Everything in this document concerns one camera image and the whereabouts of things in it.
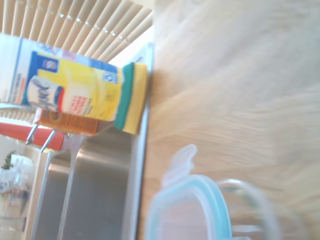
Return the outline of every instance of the kitchen sink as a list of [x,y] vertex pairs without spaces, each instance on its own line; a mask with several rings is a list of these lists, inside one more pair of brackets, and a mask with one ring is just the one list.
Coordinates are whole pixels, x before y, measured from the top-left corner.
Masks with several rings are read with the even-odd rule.
[[49,156],[46,178],[34,222],[35,240],[56,240],[70,174],[71,151]]
[[84,140],[76,155],[58,239],[120,239],[131,136],[114,127]]

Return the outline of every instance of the product label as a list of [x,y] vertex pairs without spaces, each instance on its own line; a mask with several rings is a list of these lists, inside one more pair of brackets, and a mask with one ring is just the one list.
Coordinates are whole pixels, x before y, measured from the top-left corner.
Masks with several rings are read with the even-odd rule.
[[12,103],[104,121],[114,119],[122,89],[120,69],[85,56],[65,54],[61,49],[23,41],[26,42],[17,58]]

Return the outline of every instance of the clear plastic container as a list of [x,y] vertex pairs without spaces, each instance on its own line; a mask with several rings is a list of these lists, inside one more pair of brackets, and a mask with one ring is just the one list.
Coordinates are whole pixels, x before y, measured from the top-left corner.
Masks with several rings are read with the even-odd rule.
[[306,240],[303,224],[275,208],[249,183],[227,179],[217,184],[190,174],[195,145],[181,149],[152,200],[146,240]]
[[30,158],[12,154],[11,164],[0,171],[0,240],[21,239],[34,178]]

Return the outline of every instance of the red object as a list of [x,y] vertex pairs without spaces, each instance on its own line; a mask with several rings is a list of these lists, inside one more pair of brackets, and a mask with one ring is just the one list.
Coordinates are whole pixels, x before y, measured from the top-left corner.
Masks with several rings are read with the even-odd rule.
[[[0,123],[0,134],[4,136],[8,136],[14,139],[18,139],[21,141],[26,141],[27,137],[31,131],[31,126],[22,126],[16,124],[9,124],[9,123]],[[53,130],[48,128],[38,128],[34,133],[34,145],[38,145],[42,147],[46,140],[48,139],[49,135]],[[62,144],[64,142],[64,134],[62,132],[57,132],[51,142],[48,145],[48,148],[60,151]]]

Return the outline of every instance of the yellow sponge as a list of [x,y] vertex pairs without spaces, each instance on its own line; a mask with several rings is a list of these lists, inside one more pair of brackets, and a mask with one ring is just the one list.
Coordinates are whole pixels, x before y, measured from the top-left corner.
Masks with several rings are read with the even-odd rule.
[[133,70],[133,86],[131,100],[126,115],[123,131],[137,134],[140,129],[140,121],[143,114],[148,89],[147,65],[135,63]]

